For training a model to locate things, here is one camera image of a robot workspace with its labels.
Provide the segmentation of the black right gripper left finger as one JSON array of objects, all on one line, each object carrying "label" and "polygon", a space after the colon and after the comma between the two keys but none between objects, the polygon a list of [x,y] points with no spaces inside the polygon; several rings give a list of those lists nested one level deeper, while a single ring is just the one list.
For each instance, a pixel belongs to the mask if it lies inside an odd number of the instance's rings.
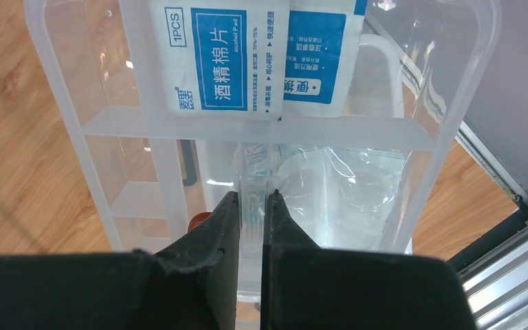
[{"label": "black right gripper left finger", "polygon": [[0,329],[233,329],[236,192],[154,254],[0,255]]}]

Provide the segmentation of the clear compartment tray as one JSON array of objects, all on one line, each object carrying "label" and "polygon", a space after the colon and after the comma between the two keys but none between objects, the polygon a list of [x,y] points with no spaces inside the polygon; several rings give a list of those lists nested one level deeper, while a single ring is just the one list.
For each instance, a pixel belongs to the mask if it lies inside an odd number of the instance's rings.
[{"label": "clear compartment tray", "polygon": [[265,201],[324,248],[411,253],[492,55],[497,1],[25,1],[115,251],[157,252],[239,195],[236,297]]}]

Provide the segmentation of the blue square alcohol pad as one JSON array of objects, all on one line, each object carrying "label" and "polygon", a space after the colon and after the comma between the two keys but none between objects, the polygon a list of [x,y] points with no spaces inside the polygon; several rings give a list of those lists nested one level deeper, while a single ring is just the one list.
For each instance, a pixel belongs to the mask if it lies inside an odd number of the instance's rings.
[{"label": "blue square alcohol pad", "polygon": [[148,6],[169,113],[281,117],[288,1],[150,1]]}]

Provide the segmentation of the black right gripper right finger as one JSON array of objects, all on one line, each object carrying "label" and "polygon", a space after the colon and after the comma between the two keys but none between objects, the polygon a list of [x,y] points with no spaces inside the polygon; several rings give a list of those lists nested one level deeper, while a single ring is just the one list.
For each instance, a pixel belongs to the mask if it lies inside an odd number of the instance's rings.
[{"label": "black right gripper right finger", "polygon": [[267,199],[262,329],[475,329],[456,272],[437,258],[320,247]]}]

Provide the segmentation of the white gauze pad packet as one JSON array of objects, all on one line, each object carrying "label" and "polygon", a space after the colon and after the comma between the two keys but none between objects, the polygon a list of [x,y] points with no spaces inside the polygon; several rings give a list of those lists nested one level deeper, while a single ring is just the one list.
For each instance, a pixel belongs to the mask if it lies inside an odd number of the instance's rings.
[{"label": "white gauze pad packet", "polygon": [[261,248],[267,198],[278,191],[292,219],[323,248],[377,250],[395,207],[405,157],[395,151],[291,144],[240,144],[234,186],[241,248]]}]

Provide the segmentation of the small blue white sachet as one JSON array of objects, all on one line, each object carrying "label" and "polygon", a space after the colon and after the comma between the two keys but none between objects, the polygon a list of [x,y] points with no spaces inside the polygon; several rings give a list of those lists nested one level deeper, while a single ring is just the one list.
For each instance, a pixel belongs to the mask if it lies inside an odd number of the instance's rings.
[{"label": "small blue white sachet", "polygon": [[358,57],[366,1],[292,1],[284,81],[285,113],[343,113]]}]

